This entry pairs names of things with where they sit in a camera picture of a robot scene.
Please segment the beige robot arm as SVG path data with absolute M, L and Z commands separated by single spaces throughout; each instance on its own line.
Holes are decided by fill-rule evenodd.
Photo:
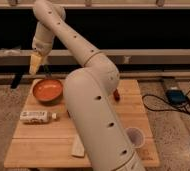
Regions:
M 116 65 L 65 22 L 65 10 L 36 0 L 32 48 L 49 55 L 59 39 L 81 67 L 64 81 L 63 97 L 94 171 L 146 171 L 109 100 L 120 79 Z

